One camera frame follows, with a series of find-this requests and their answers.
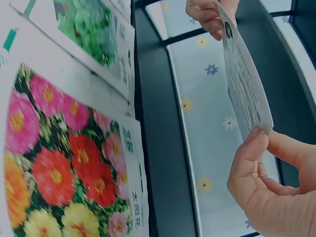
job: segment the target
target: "white flower print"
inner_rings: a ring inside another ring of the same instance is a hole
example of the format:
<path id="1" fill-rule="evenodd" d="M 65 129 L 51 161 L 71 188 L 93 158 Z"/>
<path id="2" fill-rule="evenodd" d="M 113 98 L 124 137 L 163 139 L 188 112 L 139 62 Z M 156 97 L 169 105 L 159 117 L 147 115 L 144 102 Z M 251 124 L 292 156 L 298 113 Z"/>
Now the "white flower print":
<path id="1" fill-rule="evenodd" d="M 223 126 L 225 127 L 225 130 L 234 130 L 234 128 L 238 127 L 237 120 L 231 116 L 229 118 L 225 118 L 225 121 L 223 122 Z"/>

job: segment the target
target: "hand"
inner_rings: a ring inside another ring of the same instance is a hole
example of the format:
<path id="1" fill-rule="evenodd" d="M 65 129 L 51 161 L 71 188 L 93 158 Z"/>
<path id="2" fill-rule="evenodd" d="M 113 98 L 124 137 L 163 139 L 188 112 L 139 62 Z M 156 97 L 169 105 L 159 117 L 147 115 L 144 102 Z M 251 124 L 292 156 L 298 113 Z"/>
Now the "hand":
<path id="1" fill-rule="evenodd" d="M 263 152 L 299 169 L 300 187 L 268 178 Z M 251 226 L 266 237 L 316 236 L 316 146 L 254 129 L 235 155 L 227 187 Z"/>
<path id="2" fill-rule="evenodd" d="M 222 39 L 223 23 L 219 19 L 217 0 L 187 0 L 186 13 L 200 22 L 203 29 L 210 32 L 216 40 Z M 239 0 L 220 0 L 223 8 L 236 23 L 235 13 Z"/>

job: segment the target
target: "card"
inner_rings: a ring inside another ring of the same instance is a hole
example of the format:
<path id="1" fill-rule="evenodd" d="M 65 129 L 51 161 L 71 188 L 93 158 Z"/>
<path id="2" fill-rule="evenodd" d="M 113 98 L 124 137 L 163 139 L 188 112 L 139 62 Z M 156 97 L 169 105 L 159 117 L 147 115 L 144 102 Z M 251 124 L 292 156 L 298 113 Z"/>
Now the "card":
<path id="1" fill-rule="evenodd" d="M 0 236 L 148 237 L 139 122 L 11 8 L 0 20 Z"/>
<path id="2" fill-rule="evenodd" d="M 111 0 L 111 2 L 120 11 L 126 21 L 130 23 L 131 0 Z"/>
<path id="3" fill-rule="evenodd" d="M 10 0 L 10 5 L 134 102 L 135 29 L 110 0 Z"/>
<path id="4" fill-rule="evenodd" d="M 223 45 L 228 94 L 231 99 L 242 139 L 259 126 L 266 133 L 273 128 L 268 100 L 251 55 L 224 8 L 218 2 L 223 22 Z"/>

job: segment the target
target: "pink flower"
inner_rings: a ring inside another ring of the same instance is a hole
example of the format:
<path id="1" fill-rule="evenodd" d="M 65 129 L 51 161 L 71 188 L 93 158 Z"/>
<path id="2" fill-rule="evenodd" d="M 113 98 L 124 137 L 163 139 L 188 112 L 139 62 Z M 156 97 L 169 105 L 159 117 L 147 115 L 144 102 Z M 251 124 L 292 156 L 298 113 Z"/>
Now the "pink flower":
<path id="1" fill-rule="evenodd" d="M 63 93 L 50 82 L 35 74 L 31 80 L 31 92 L 37 107 L 47 116 L 57 114 L 63 103 Z"/>
<path id="2" fill-rule="evenodd" d="M 107 132 L 110 130 L 111 119 L 106 117 L 103 113 L 98 112 L 96 109 L 93 109 L 93 117 L 99 127 Z"/>
<path id="3" fill-rule="evenodd" d="M 109 135 L 102 147 L 102 152 L 104 157 L 110 160 L 117 173 L 124 173 L 126 171 L 122 142 L 116 134 L 112 133 Z"/>
<path id="4" fill-rule="evenodd" d="M 78 131 L 86 126 L 89 119 L 89 109 L 86 105 L 64 95 L 64 103 L 60 108 L 64 120 L 72 131 Z"/>
<path id="5" fill-rule="evenodd" d="M 110 237 L 125 236 L 127 232 L 127 219 L 120 212 L 114 212 L 110 217 Z"/>
<path id="6" fill-rule="evenodd" d="M 27 153 L 38 141 L 39 132 L 39 122 L 28 96 L 14 90 L 9 104 L 6 148 L 13 153 Z"/>
<path id="7" fill-rule="evenodd" d="M 124 173 L 118 173 L 117 183 L 118 196 L 121 199 L 129 199 L 127 171 L 125 171 Z"/>

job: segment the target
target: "zinnia flower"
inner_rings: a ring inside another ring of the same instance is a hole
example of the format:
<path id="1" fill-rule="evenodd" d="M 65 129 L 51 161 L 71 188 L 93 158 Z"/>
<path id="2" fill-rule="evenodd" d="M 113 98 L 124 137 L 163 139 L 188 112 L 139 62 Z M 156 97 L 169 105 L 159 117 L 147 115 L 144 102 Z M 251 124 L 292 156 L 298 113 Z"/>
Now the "zinnia flower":
<path id="1" fill-rule="evenodd" d="M 70 203 L 61 221 L 63 237 L 99 237 L 99 222 L 92 211 L 81 203 Z"/>
<path id="2" fill-rule="evenodd" d="M 64 95 L 63 105 L 60 108 L 64 120 L 72 131 L 78 131 L 86 126 L 89 119 L 89 109 L 86 105 Z"/>
<path id="3" fill-rule="evenodd" d="M 111 176 L 110 166 L 102 164 L 91 172 L 95 174 L 87 179 L 88 198 L 102 207 L 111 205 L 116 199 L 117 188 Z"/>
<path id="4" fill-rule="evenodd" d="M 110 130 L 111 119 L 106 117 L 103 113 L 98 112 L 96 109 L 93 109 L 93 117 L 99 127 L 104 131 L 107 132 Z"/>
<path id="5" fill-rule="evenodd" d="M 26 237 L 62 237 L 57 220 L 43 208 L 30 213 L 24 232 Z"/>
<path id="6" fill-rule="evenodd" d="M 86 179 L 95 173 L 95 168 L 102 165 L 102 158 L 97 145 L 84 135 L 69 135 L 70 147 L 74 153 L 71 161 L 78 177 L 86 183 Z"/>
<path id="7" fill-rule="evenodd" d="M 33 175 L 38 189 L 48 204 L 65 205 L 75 194 L 74 175 L 66 157 L 58 150 L 51 152 L 45 147 L 37 154 Z"/>
<path id="8" fill-rule="evenodd" d="M 31 80 L 31 92 L 37 107 L 45 115 L 54 116 L 57 114 L 63 103 L 62 92 L 38 74 L 35 74 Z"/>
<path id="9" fill-rule="evenodd" d="M 117 173 L 124 173 L 126 162 L 120 138 L 112 133 L 103 145 L 103 155 L 110 160 Z"/>
<path id="10" fill-rule="evenodd" d="M 25 93 L 13 91 L 6 127 L 6 147 L 13 153 L 30 151 L 39 138 L 40 126 L 33 105 Z"/>
<path id="11" fill-rule="evenodd" d="M 125 236 L 127 232 L 127 219 L 120 212 L 115 212 L 110 217 L 110 237 Z"/>
<path id="12" fill-rule="evenodd" d="M 16 229 L 26 220 L 25 210 L 30 206 L 30 194 L 22 171 L 8 156 L 4 157 L 4 171 L 9 217 Z"/>
<path id="13" fill-rule="evenodd" d="M 118 183 L 118 196 L 121 199 L 129 199 L 127 171 L 125 171 L 124 173 L 118 173 L 117 183 Z"/>

